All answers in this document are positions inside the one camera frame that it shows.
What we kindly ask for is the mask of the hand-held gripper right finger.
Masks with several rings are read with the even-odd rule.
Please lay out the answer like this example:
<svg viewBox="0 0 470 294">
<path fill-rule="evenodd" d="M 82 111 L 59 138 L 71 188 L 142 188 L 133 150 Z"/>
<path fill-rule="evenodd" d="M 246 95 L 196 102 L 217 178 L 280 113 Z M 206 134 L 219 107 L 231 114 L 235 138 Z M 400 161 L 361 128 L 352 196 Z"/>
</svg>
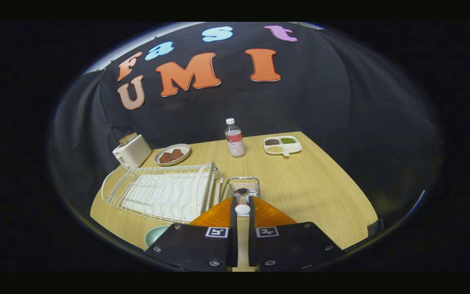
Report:
<svg viewBox="0 0 470 294">
<path fill-rule="evenodd" d="M 313 222 L 297 222 L 259 197 L 250 197 L 249 265 L 260 272 L 320 270 L 344 251 Z"/>
</svg>

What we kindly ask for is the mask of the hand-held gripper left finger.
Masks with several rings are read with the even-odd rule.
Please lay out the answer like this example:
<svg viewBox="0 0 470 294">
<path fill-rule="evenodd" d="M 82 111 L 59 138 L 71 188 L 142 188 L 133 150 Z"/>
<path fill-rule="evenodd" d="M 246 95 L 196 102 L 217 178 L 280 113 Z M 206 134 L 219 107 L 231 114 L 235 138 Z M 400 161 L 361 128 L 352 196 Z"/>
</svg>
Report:
<svg viewBox="0 0 470 294">
<path fill-rule="evenodd" d="M 234 207 L 235 200 L 228 198 L 188 225 L 169 225 L 145 250 L 145 256 L 174 270 L 231 271 L 238 258 Z"/>
</svg>

